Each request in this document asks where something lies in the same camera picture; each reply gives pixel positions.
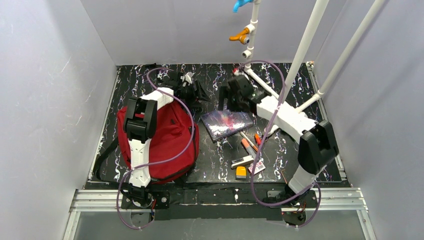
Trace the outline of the purple galaxy cover book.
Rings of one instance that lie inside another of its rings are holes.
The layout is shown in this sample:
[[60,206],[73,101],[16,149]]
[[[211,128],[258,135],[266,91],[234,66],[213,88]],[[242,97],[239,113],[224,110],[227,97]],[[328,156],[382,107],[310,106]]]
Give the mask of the purple galaxy cover book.
[[200,117],[213,143],[235,135],[254,125],[246,112],[214,110]]

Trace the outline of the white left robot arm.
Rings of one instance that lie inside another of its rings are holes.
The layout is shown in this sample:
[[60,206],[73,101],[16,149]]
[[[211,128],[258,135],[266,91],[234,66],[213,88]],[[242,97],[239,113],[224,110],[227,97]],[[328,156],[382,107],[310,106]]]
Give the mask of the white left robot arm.
[[131,97],[118,111],[118,143],[131,169],[128,185],[173,182],[185,175],[199,156],[199,128],[189,108],[210,101],[193,73],[175,72],[151,93]]

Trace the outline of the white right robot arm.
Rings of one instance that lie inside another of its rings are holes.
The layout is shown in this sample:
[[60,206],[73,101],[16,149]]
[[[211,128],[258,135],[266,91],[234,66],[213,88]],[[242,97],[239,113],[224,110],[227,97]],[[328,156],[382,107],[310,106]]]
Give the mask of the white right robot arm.
[[298,194],[313,181],[339,154],[332,124],[317,122],[291,109],[287,103],[266,90],[256,88],[242,74],[231,77],[219,88],[218,109],[246,112],[268,120],[287,133],[298,144],[298,167],[286,186],[286,191]]

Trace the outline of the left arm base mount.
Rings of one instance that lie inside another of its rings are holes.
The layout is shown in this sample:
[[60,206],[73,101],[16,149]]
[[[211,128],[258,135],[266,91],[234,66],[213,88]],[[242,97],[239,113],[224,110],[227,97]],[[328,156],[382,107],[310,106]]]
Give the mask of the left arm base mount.
[[167,210],[170,207],[171,196],[167,191],[151,191],[129,184],[120,193],[120,210],[135,211],[130,215],[132,228],[141,230],[149,226],[155,220],[158,210]]

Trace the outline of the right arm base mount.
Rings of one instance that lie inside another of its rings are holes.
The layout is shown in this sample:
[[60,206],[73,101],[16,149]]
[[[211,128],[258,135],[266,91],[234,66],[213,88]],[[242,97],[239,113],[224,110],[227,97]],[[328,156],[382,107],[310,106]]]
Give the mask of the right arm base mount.
[[282,211],[282,219],[286,226],[301,228],[310,223],[321,205],[320,191],[308,190],[284,204],[269,206],[271,209],[289,209]]

